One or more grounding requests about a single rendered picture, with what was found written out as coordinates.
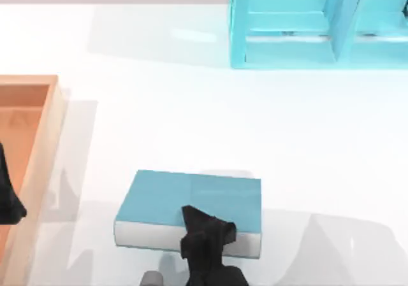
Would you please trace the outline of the blue book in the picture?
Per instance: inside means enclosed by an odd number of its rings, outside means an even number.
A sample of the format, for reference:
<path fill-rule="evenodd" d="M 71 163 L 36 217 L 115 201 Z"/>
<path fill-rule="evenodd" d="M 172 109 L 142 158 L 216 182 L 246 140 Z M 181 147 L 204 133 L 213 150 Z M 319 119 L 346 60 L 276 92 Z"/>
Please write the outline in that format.
<path fill-rule="evenodd" d="M 261 180 L 231 176 L 138 170 L 113 224 L 118 247 L 180 251 L 186 235 L 183 206 L 233 222 L 230 257 L 261 254 Z"/>

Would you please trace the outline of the pale grey rounded box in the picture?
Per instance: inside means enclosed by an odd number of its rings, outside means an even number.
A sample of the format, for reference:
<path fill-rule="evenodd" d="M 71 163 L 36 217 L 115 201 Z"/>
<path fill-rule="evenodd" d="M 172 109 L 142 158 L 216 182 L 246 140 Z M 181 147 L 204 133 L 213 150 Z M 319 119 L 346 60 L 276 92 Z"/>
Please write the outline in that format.
<path fill-rule="evenodd" d="M 159 271 L 144 272 L 139 286 L 164 286 L 163 275 Z"/>

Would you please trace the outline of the shallow salmon-coloured box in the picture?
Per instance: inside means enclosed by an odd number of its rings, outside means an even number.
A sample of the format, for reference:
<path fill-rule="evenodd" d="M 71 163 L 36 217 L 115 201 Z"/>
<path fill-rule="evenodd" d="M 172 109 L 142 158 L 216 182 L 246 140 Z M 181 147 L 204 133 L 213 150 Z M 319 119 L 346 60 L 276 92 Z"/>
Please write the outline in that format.
<path fill-rule="evenodd" d="M 66 101 L 56 75 L 0 75 L 0 144 L 27 216 L 0 225 L 0 286 L 27 286 Z"/>

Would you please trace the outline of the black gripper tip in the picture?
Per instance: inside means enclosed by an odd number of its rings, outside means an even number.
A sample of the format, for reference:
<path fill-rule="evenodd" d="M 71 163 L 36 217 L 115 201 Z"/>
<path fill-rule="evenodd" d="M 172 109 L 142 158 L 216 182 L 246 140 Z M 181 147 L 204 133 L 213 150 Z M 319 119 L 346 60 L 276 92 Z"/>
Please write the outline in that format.
<path fill-rule="evenodd" d="M 4 147 L 0 143 L 0 225 L 16 225 L 26 216 L 27 210 L 11 183 Z"/>

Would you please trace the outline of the light blue rack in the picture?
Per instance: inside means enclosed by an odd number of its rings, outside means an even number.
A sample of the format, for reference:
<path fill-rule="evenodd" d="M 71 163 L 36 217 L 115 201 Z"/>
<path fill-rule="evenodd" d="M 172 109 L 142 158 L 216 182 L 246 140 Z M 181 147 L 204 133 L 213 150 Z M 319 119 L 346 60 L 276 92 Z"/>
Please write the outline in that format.
<path fill-rule="evenodd" d="M 408 0 L 229 0 L 245 69 L 408 69 Z"/>

